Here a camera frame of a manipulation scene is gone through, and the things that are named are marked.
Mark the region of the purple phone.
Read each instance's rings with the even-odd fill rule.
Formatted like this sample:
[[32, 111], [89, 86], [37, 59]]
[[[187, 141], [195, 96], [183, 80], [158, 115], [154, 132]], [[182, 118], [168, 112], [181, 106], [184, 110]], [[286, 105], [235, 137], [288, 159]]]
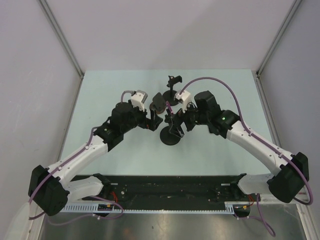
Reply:
[[165, 115], [164, 121], [169, 124], [172, 122], [172, 120], [174, 118], [174, 112], [173, 112], [171, 105], [168, 101], [166, 101], [165, 104], [166, 104], [166, 115]]

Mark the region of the grey stand with wooden base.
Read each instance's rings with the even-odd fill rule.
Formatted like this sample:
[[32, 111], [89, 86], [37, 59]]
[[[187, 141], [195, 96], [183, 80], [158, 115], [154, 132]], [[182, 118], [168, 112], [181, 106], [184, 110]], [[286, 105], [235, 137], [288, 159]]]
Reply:
[[152, 102], [149, 105], [149, 109], [155, 111], [156, 114], [162, 114], [166, 109], [166, 101], [163, 95], [158, 92], [153, 98]]

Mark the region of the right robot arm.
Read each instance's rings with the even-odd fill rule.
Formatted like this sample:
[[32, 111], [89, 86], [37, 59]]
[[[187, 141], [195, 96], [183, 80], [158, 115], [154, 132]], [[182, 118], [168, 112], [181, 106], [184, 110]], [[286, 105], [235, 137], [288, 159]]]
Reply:
[[248, 151], [269, 171], [269, 174], [241, 174], [236, 180], [244, 194], [271, 194], [279, 201], [290, 203], [309, 180], [308, 158], [301, 152], [293, 154], [261, 137], [247, 127], [239, 115], [222, 110], [210, 91], [195, 96], [184, 90], [174, 98], [182, 104], [176, 113], [176, 124], [184, 123], [191, 131], [206, 125], [211, 134], [221, 136]]

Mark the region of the black stand of purple phone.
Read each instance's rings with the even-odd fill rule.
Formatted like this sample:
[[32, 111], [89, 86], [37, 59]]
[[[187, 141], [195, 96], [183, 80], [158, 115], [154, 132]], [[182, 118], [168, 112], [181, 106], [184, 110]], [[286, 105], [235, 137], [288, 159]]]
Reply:
[[161, 142], [167, 146], [178, 144], [184, 136], [181, 124], [176, 120], [175, 115], [171, 115], [170, 113], [165, 116], [164, 122], [167, 123], [168, 126], [160, 131]]

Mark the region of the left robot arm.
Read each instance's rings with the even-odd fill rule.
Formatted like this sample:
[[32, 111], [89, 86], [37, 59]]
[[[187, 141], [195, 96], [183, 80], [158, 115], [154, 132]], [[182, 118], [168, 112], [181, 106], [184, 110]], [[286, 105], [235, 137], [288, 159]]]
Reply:
[[32, 170], [28, 202], [36, 203], [44, 214], [54, 216], [68, 202], [99, 195], [108, 188], [107, 179], [101, 174], [77, 181], [73, 178], [122, 142], [127, 132], [136, 127], [154, 132], [163, 121], [158, 113], [165, 108], [164, 101], [153, 100], [149, 108], [150, 117], [147, 117], [147, 110], [140, 100], [117, 103], [107, 120], [91, 129], [88, 141], [78, 150], [48, 167], [38, 165]]

